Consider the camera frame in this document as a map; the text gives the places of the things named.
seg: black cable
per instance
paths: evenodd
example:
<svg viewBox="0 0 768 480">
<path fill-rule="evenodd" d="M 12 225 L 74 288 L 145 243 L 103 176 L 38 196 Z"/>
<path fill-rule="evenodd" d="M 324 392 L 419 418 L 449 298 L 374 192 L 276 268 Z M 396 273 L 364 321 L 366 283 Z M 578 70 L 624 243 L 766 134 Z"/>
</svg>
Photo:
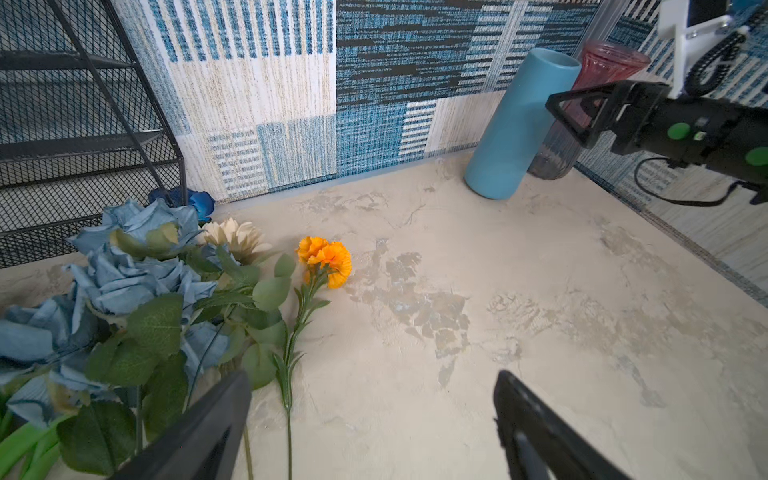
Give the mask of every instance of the black cable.
<svg viewBox="0 0 768 480">
<path fill-rule="evenodd" d="M 741 44 L 746 41 L 749 32 L 762 24 L 766 18 L 768 18 L 768 8 L 766 8 L 766 2 L 763 2 L 744 25 L 732 31 L 730 35 L 699 58 L 685 78 L 686 93 L 691 97 L 701 97 L 719 87 L 725 77 L 728 76 L 733 61 L 739 55 Z M 715 66 L 712 75 L 707 81 L 703 81 L 707 69 L 718 59 L 720 61 Z"/>
<path fill-rule="evenodd" d="M 747 185 L 747 182 L 737 180 L 733 182 L 729 187 L 728 190 L 726 190 L 725 195 L 723 195 L 721 198 L 717 200 L 674 200 L 671 198 L 662 197 L 659 194 L 655 194 L 654 192 L 648 190 L 646 187 L 643 187 L 640 185 L 640 179 L 637 178 L 637 173 L 640 172 L 640 167 L 642 167 L 646 162 L 651 160 L 669 160 L 667 157 L 651 157 L 646 158 L 645 160 L 642 160 L 634 169 L 634 182 L 637 185 L 637 188 L 643 191 L 643 193 L 651 195 L 653 198 L 658 198 L 659 200 L 664 200 L 665 202 L 669 202 L 671 204 L 675 205 L 682 205 L 683 207 L 717 207 L 718 205 L 722 205 L 725 200 L 730 197 L 730 195 L 733 193 L 734 190 L 736 190 L 737 187 Z"/>
</svg>

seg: black metal rack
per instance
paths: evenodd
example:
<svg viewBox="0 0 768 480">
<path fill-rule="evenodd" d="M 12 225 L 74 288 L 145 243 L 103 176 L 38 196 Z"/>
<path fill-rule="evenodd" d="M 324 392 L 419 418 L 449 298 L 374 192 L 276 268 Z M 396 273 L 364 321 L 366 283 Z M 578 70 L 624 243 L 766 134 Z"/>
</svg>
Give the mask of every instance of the black metal rack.
<svg viewBox="0 0 768 480">
<path fill-rule="evenodd" d="M 0 268 L 72 252 L 104 207 L 174 187 L 186 203 L 184 159 L 109 0 L 0 0 Z"/>
</svg>

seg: green circle sticker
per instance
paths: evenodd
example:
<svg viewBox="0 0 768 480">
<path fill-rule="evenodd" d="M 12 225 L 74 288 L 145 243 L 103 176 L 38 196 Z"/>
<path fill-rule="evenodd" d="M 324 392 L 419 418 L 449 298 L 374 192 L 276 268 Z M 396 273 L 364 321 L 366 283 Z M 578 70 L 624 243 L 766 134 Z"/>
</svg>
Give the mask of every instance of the green circle sticker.
<svg viewBox="0 0 768 480">
<path fill-rule="evenodd" d="M 744 160 L 755 167 L 768 165 L 768 147 L 755 147 L 746 153 Z"/>
<path fill-rule="evenodd" d="M 667 136 L 672 140 L 683 140 L 689 133 L 690 125 L 682 121 L 667 129 Z"/>
</svg>

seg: patterned fabric backdrop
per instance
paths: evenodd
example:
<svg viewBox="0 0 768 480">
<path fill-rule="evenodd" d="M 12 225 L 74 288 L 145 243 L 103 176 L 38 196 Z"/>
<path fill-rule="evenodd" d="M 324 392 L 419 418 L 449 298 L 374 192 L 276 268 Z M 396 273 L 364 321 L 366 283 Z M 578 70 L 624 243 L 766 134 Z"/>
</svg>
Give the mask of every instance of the patterned fabric backdrop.
<svg viewBox="0 0 768 480">
<path fill-rule="evenodd" d="M 190 185 L 239 200 L 474 147 L 533 47 L 573 52 L 599 0 L 114 0 L 187 159 Z M 669 80 L 658 0 L 631 0 L 610 40 Z M 765 31 L 715 96 L 765 105 Z M 768 306 L 768 206 L 644 196 L 606 136 L 578 168 Z M 670 197 L 729 179 L 648 165 Z"/>
</svg>

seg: orange carnation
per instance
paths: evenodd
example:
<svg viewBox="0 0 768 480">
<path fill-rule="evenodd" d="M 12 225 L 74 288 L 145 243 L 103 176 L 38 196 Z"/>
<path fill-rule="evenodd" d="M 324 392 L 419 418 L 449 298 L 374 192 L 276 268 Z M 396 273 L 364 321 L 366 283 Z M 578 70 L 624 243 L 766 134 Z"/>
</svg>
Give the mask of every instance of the orange carnation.
<svg viewBox="0 0 768 480">
<path fill-rule="evenodd" d="M 339 288 L 352 273 L 352 256 L 341 242 L 325 245 L 307 259 L 309 265 L 328 265 L 333 271 L 328 276 L 328 288 Z"/>
<path fill-rule="evenodd" d="M 306 263 L 310 257 L 317 255 L 320 250 L 328 245 L 328 240 L 320 237 L 307 237 L 299 242 L 296 253 L 299 254 L 301 263 Z"/>
</svg>

